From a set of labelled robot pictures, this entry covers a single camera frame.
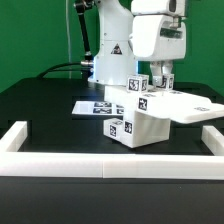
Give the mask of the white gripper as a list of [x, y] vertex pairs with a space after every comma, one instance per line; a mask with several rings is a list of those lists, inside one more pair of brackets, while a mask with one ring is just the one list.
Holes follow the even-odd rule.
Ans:
[[140, 61], [152, 61], [152, 83], [161, 87], [163, 75], [172, 73], [172, 60], [185, 57], [186, 26], [181, 19], [186, 14], [186, 0], [133, 0], [131, 12], [133, 53]]

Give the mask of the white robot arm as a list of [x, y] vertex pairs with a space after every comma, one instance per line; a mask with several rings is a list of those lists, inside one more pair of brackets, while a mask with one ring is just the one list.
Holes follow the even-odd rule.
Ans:
[[150, 63], [152, 85], [173, 88], [173, 61], [186, 53], [187, 0], [94, 0], [100, 19], [100, 49], [90, 80], [124, 85], [138, 72], [138, 63]]

